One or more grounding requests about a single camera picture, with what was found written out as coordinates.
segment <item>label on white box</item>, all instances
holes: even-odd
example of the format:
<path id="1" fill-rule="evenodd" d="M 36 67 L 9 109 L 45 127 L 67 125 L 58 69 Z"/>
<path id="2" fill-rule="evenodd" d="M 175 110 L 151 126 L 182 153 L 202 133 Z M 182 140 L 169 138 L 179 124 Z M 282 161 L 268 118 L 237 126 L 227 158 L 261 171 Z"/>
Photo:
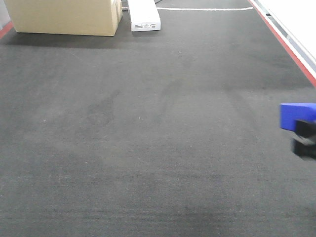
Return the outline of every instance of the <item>label on white box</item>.
<path id="1" fill-rule="evenodd" d="M 154 0 L 128 0 L 132 31 L 158 31 L 161 21 Z"/>

